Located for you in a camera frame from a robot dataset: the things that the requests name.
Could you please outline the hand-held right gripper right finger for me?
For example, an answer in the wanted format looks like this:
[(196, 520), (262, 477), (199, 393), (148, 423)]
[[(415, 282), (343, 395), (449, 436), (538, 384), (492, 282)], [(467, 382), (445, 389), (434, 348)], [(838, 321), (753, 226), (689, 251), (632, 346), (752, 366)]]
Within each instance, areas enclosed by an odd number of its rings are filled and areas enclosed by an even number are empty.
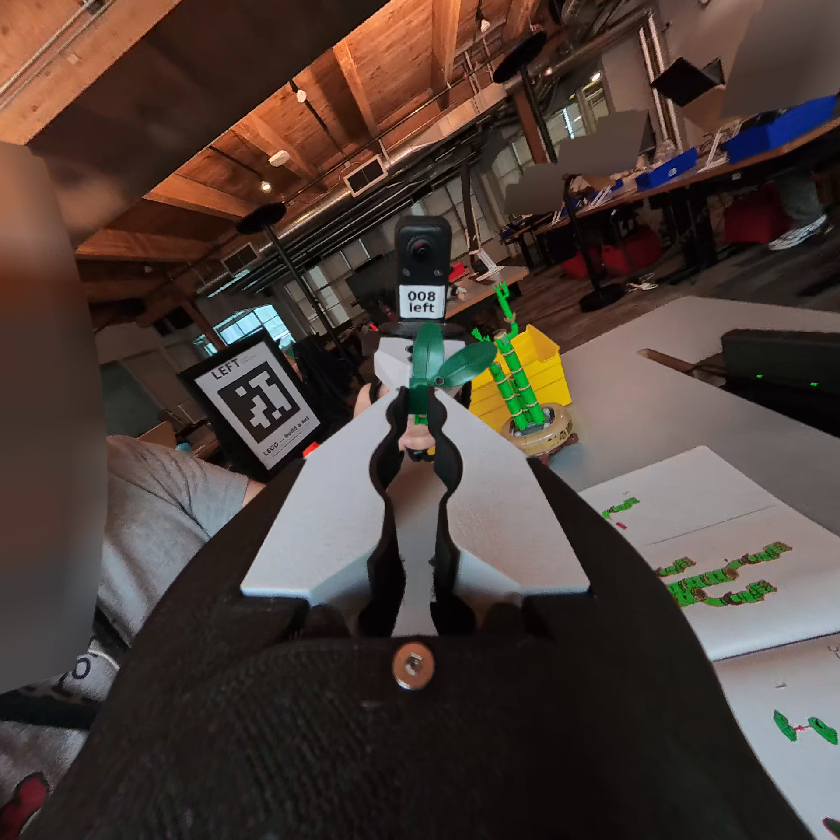
[(472, 634), (499, 604), (586, 593), (590, 581), (535, 476), (542, 464), (443, 391), (428, 391), (427, 421), (444, 485), (431, 560), (437, 633)]

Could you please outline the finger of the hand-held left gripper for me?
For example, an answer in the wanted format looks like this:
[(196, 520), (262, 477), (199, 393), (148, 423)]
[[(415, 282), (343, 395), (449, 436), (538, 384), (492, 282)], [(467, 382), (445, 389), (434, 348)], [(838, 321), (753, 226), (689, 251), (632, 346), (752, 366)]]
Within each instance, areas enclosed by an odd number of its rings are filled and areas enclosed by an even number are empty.
[(388, 392), (409, 388), (413, 373), (414, 339), (380, 337), (374, 352), (374, 374)]

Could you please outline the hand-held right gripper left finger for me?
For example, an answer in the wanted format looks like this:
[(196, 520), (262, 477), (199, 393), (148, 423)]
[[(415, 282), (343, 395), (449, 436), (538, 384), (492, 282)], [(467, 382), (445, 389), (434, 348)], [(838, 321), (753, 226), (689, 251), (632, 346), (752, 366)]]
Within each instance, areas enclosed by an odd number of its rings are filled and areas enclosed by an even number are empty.
[(300, 599), (358, 614), (358, 632), (390, 637), (405, 592), (393, 504), (407, 389), (391, 391), (316, 449), (241, 581), (250, 597)]

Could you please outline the green toy leaf assembly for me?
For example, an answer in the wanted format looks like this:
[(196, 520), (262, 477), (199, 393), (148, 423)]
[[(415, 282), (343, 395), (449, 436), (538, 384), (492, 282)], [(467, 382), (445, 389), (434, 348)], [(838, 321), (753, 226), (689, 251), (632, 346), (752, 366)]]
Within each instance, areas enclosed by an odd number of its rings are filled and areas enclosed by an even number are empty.
[(454, 394), (469, 407), (471, 383), (487, 371), (497, 357), (497, 347), (482, 336), (477, 339), (456, 323), (425, 322), (414, 340), (409, 380), (408, 412), (414, 423), (427, 426), (427, 396), (432, 387)]

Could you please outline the person's left hand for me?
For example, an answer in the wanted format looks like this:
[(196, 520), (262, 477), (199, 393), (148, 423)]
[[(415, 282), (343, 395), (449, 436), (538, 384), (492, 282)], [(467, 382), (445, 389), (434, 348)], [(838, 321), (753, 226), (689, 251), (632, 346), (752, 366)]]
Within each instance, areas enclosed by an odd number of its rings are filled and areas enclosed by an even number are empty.
[[(363, 385), (355, 399), (353, 417), (356, 418), (367, 411), (388, 393), (389, 389), (379, 379), (374, 379), (371, 383)], [(398, 441), (400, 451), (407, 454), (416, 454), (416, 457), (420, 459), (420, 453), (426, 453), (434, 446), (434, 437), (430, 434), (427, 425), (417, 423), (415, 415), (409, 413), (405, 431)]]

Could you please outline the toy bamboo plant model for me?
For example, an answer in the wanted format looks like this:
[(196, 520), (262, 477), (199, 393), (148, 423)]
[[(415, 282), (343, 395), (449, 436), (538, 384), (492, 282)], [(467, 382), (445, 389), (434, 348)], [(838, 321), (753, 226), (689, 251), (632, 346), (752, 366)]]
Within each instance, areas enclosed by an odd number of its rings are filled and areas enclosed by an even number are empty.
[(510, 414), (498, 433), (525, 456), (548, 466), (552, 456), (578, 442), (569, 406), (539, 403), (511, 345), (522, 328), (508, 301), (509, 287), (500, 281), (493, 288), (507, 327), (495, 332), (492, 338), (483, 336), (478, 329), (473, 329), (472, 333), (476, 339), (482, 336), (497, 347), (497, 357), (489, 370)]

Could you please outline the black pole stand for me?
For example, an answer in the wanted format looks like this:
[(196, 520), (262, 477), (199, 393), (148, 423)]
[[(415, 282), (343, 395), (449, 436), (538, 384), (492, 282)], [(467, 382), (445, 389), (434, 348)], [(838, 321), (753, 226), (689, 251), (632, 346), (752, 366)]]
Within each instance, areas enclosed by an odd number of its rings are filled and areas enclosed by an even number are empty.
[(316, 312), (323, 327), (327, 330), (330, 339), (332, 340), (336, 349), (339, 351), (341, 357), (343, 358), (343, 361), (349, 366), (351, 374), (358, 380), (358, 368), (354, 364), (351, 357), (347, 354), (345, 348), (343, 347), (339, 335), (336, 333), (335, 328), (329, 320), (327, 312), (324, 310), (319, 300), (316, 299), (314, 293), (312, 292), (312, 289), (309, 287), (308, 283), (305, 281), (298, 268), (295, 267), (292, 263), (286, 250), (280, 243), (277, 233), (274, 230), (274, 226), (283, 219), (283, 217), (286, 215), (286, 212), (287, 207), (283, 202), (268, 203), (263, 206), (258, 206), (251, 213), (248, 213), (246, 216), (242, 217), (239, 221), (237, 221), (236, 230), (240, 235), (243, 236), (251, 236), (259, 232), (263, 232), (266, 234), (269, 242), (274, 246), (274, 249), (277, 252), (280, 260), (283, 262), (286, 268), (289, 269), (289, 272), (292, 274), (294, 280), (301, 287), (306, 299), (309, 301), (313, 310)]

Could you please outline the black framed marker sign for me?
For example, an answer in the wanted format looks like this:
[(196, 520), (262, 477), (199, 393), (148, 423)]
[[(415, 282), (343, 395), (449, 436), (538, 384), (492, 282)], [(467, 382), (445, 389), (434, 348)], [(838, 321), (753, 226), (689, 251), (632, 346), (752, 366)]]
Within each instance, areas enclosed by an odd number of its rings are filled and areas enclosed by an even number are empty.
[(318, 442), (308, 389), (261, 329), (180, 372), (234, 471), (267, 482)]

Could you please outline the yellow plastic bin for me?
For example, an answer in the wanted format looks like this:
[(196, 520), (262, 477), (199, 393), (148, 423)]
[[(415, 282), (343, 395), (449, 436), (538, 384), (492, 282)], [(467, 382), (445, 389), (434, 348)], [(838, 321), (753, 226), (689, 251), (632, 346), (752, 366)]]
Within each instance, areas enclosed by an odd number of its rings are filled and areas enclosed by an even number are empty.
[[(541, 405), (572, 404), (557, 343), (529, 324), (520, 329), (511, 345)], [(490, 370), (483, 371), (471, 382), (469, 410), (496, 431), (500, 431), (504, 421), (510, 417)]]

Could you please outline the building instruction booklet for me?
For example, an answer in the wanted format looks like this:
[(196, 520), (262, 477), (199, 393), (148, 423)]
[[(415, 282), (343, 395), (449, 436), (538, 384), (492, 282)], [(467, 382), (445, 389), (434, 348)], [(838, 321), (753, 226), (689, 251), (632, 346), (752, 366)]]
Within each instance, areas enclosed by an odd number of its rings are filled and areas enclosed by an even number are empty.
[(812, 836), (838, 838), (838, 537), (706, 447), (582, 496), (663, 583)]

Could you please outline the small blue plastic bin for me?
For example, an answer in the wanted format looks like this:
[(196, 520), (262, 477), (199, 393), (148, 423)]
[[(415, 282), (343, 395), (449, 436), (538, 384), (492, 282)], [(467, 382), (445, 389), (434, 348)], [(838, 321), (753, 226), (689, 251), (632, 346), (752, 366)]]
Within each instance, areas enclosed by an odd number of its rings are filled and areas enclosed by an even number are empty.
[(673, 181), (697, 165), (698, 150), (689, 148), (682, 154), (657, 164), (652, 170), (639, 174), (636, 178), (637, 190), (641, 193), (653, 190)]

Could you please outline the black electronic device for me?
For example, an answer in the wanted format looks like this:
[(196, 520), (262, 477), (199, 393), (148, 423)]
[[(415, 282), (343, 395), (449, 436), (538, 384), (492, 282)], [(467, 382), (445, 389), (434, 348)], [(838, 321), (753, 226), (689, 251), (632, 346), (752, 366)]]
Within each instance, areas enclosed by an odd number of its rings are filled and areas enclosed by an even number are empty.
[(735, 329), (721, 336), (724, 391), (839, 437), (839, 334)]

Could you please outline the large blue plastic bin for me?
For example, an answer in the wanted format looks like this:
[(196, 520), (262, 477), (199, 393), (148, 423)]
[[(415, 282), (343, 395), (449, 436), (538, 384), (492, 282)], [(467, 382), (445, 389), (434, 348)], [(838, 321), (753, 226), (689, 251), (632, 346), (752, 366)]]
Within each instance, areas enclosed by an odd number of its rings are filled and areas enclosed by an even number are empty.
[(807, 101), (799, 106), (777, 112), (752, 127), (741, 130), (721, 147), (728, 162), (736, 164), (753, 156), (780, 148), (823, 124), (833, 114), (838, 96), (833, 95)]

